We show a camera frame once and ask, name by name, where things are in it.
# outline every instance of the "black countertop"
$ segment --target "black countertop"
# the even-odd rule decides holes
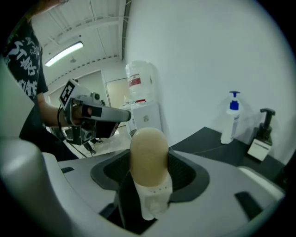
[[[220,142],[221,133],[204,127],[190,137],[172,146],[173,150],[195,154],[233,166],[246,166],[285,189],[279,179],[284,164],[267,156],[263,161],[247,154],[248,145],[234,139],[230,144]]]

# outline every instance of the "cable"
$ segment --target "cable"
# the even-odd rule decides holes
[[[58,111],[57,111],[57,124],[58,124],[58,126],[59,126],[60,132],[62,133],[63,137],[65,138],[66,141],[68,141],[67,138],[65,137],[64,133],[62,132],[62,125],[61,125],[61,123],[60,123],[60,112],[61,112],[61,110],[62,110],[62,105],[60,105],[60,107],[59,107],[59,109],[58,109]],[[71,143],[68,143],[68,144],[70,144],[70,146],[72,146],[75,150],[77,150],[80,154],[82,154],[85,158],[87,158],[86,155],[84,155],[82,152],[80,152],[80,151],[79,151],[76,147],[74,147]]]

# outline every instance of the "printed graphic on shirt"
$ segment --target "printed graphic on shirt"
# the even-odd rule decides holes
[[[12,74],[23,75],[16,77],[23,91],[32,99],[37,93],[37,76],[40,67],[40,49],[30,37],[14,42],[14,48],[4,58],[7,66],[15,63]]]

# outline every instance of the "fluorescent light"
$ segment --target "fluorescent light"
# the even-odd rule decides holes
[[[54,56],[52,59],[50,59],[45,65],[47,67],[50,67],[52,64],[56,63],[57,61],[59,61],[61,58],[63,58],[64,56],[67,56],[68,54],[80,49],[83,47],[83,43],[82,42],[78,42],[75,43],[69,47],[67,47],[66,49],[64,49],[62,52],[58,53],[56,56]]]

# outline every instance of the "black and white device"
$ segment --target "black and white device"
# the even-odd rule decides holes
[[[70,79],[59,98],[64,110],[65,120],[70,129],[66,130],[66,141],[82,145],[93,138],[109,138],[114,135],[121,122],[129,121],[130,111],[106,107],[100,101],[100,95],[90,92]],[[73,122],[74,106],[82,106],[80,125]]]

